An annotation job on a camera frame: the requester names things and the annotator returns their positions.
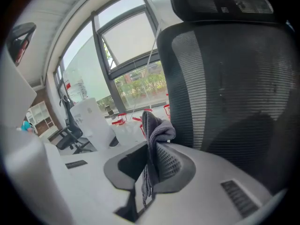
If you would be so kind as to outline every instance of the window frame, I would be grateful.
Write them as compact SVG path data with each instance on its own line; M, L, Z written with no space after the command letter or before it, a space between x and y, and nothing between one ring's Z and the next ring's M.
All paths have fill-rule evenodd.
M65 83L61 77L61 79L58 79L58 69L60 69L61 71L61 75L63 76L63 72L65 71L65 67L63 64L63 56L65 55L66 51L68 50L68 48L70 47L70 45L73 43L74 39L78 36L78 34L83 30L83 28L85 26L88 25L89 22L92 22L92 32L93 32L93 38L94 38L94 42L95 42L95 49L97 52L97 56L98 56L98 61L99 61L99 65L101 67L106 85L109 89L109 92L112 96L112 99L116 105L116 108L118 109L119 113L130 113L132 112L132 110L127 110L125 108L125 105L121 99L121 96L119 94L119 91L117 89L117 86L115 84L115 79L130 72L133 71L137 68L143 67L145 65L147 65L148 63L148 59L149 59L149 55L150 52L147 52L145 54L141 54L135 58L132 58L131 60L128 60L122 64L117 65L116 63L116 59L114 58L114 54L111 52L109 45L106 43L106 47L110 53L110 55L112 56L113 61L115 62L115 64L117 65L116 68L110 69L110 64L108 62L108 59L106 57L106 52L104 49L104 39L102 40L102 34L107 31L108 29L112 28L113 26L117 25L118 23L129 19L132 16L135 16L137 14L140 13L145 13L146 17L148 18L148 22L151 26L153 35L155 37L157 29L158 29L158 22L156 20L156 17L153 13L153 11L151 10L147 0L143 0L144 4L137 6L115 18L113 18L111 21L109 21L107 24L105 24L103 27L100 28L99 25L99 20L98 20L98 14L100 14L102 11L104 11L106 8L108 8L109 6L113 5L114 3L118 2L120 0L111 0L108 3L104 4L102 7L100 7L99 9L97 9L96 11L92 11L90 16L82 23L82 25L77 29L77 31L75 32L75 34L71 37L71 39L69 40L69 42L67 43L66 47L64 48L64 50L61 53L61 56L59 57L59 62L55 68L55 71L53 73L54 75L54 80L55 80L55 84L57 87L57 91L59 93L59 96L61 98L60 95L60 88L61 86L65 87L65 90L67 92L67 96L68 99L70 100L71 104L73 104L73 101L70 99L68 91L66 89ZM152 52L152 56L150 58L150 63L152 62L156 62L159 61L160 57L158 54L157 49L153 50ZM146 107L141 107L136 109L135 111L139 111L139 110L143 110L144 108L150 108L150 106L146 106Z

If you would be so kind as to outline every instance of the gray cloth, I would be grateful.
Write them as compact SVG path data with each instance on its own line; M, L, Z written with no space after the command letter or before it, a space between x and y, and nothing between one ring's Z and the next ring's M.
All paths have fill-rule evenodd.
M142 200L144 206L146 206L146 199L151 196L152 187L158 183L158 174L154 166L156 142L166 142L174 139L176 131L170 121L161 120L149 111L144 111L142 114L142 126L148 144L148 160L143 171L142 181Z

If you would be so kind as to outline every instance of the black office chair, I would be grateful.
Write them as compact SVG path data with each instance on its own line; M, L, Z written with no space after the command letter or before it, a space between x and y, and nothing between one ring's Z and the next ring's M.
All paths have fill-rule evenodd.
M76 151L73 154L78 154L83 151L92 152L92 150L84 148L86 145L90 143L89 141L87 141L86 143L82 143L78 141L78 139L82 137L83 133L80 130L80 128L77 126L70 112L71 105L67 96L65 95L63 96L63 98L60 100L60 106L61 104L63 104L66 110L67 119L66 119L66 127L60 130L56 135L56 136L58 135L62 136L62 139L58 142L56 147L60 150L64 150L68 146L70 147L70 149L74 149L73 147L74 145L76 147Z
M171 0L159 34L173 143L219 155L272 194L299 155L293 31L267 0Z

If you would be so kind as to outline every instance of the chair headrest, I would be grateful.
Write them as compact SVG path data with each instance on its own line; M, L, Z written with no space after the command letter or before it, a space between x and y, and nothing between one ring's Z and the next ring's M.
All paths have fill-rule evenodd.
M175 14L184 22L279 22L268 0L171 0L171 4Z

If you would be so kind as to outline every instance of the ceiling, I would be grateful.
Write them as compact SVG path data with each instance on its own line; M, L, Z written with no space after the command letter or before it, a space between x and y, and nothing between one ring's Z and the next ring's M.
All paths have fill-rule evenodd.
M53 38L67 14L79 0L33 0L15 25L33 22L37 29L28 46L19 71L29 84L37 83L43 74Z

